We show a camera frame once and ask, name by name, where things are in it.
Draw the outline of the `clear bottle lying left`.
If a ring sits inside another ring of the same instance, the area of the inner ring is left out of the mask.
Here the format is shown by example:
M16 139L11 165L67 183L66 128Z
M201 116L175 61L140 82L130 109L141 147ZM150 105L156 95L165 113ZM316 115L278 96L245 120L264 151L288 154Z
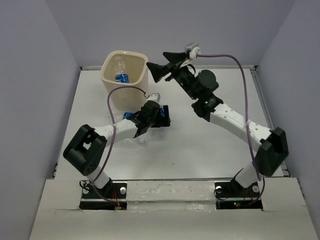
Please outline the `clear bottle lying left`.
M126 149L135 149L146 144L146 140L144 137L139 136L136 138L127 138L114 143L114 147L117 148L126 148Z

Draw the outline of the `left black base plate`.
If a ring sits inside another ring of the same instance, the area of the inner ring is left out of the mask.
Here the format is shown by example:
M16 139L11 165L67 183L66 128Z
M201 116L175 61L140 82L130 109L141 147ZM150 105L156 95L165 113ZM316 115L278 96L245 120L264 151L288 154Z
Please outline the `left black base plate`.
M79 186L82 193L79 202L81 210L124 211L127 209L126 181L113 181L107 187L99 189L88 180L81 180Z

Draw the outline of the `cream plastic bin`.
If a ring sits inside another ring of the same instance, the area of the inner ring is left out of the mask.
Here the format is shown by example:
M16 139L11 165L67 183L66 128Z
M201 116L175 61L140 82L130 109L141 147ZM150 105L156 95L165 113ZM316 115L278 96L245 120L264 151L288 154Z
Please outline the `cream plastic bin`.
M144 94L149 91L148 58L142 53L116 50L104 61L100 78L108 92L122 87L111 94L115 108L123 112L134 113L145 104Z

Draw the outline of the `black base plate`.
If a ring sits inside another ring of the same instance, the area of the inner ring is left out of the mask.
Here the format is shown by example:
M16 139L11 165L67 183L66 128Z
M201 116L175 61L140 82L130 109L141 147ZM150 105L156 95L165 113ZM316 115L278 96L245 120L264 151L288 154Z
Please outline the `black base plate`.
M88 180L81 180L79 186L82 193L79 202L81 210L124 211L127 209L126 181L113 181L107 187L99 189Z
M217 210L262 210L261 192L257 182L247 188L233 190L230 181L214 183Z

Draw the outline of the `aluminium table edge frame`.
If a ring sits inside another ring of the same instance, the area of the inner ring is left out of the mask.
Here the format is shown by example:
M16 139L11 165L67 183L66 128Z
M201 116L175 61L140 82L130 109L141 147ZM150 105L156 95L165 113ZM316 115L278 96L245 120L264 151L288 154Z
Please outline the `aluminium table edge frame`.
M235 66L205 66L219 84L214 91L231 109L245 115L245 96L241 72ZM249 118L271 127L257 93L250 68L244 68L248 90ZM117 180L150 179L218 179L232 178L251 162L248 145L222 127L198 117L193 101L172 80L155 83L149 73L148 93L160 93L160 102L169 107L169 127L149 128L134 145L128 140L115 143L104 171ZM84 100L82 124L102 127L111 122L107 107L107 90L100 71L85 70L77 90Z

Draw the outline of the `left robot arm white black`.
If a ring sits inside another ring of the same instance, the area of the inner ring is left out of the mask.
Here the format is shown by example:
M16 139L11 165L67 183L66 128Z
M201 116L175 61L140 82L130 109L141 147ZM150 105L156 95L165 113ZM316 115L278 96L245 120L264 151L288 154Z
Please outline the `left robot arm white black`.
M88 179L97 196L106 198L112 191L113 181L100 166L105 148L111 150L115 143L138 138L150 128L170 125L169 106L148 100L139 111L118 123L103 127L82 125L63 151L63 157Z

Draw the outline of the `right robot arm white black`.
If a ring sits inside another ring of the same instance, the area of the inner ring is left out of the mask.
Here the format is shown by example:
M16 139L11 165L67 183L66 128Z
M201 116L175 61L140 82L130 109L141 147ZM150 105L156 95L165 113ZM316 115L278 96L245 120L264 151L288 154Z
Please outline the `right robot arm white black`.
M189 70L193 67L192 59L199 54L188 50L164 52L163 56L168 60L166 65L146 63L153 80L157 83L161 79L167 82L174 79L195 101L191 106L198 117L222 127L248 144L251 163L218 188L216 196L241 198L254 183L273 176L289 155L286 132L280 127L270 129L249 120L248 112L242 116L217 97L214 91L219 84L212 71L204 69L195 73Z

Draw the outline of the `blue label bottle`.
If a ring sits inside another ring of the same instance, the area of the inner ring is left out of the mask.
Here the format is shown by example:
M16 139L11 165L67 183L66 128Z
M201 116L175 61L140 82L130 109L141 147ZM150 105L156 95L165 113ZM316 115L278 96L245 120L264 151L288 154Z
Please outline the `blue label bottle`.
M108 113L108 116L111 119L112 123L118 123L124 119L129 119L131 121L136 122L138 120L139 111L136 112L127 112L127 111L118 111L118 110L111 110Z
M160 106L160 115L163 118L169 117L169 106L168 105L161 105Z
M117 83L126 83L130 82L129 75L127 74L125 61L122 56L117 55L114 60L115 68L115 81Z

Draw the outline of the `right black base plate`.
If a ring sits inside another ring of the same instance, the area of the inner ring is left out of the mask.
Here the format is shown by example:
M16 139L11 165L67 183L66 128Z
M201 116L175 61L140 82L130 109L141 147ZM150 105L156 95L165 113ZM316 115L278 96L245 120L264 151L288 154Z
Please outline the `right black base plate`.
M214 183L217 210L262 210L261 192L257 182L247 188L233 190L230 181Z

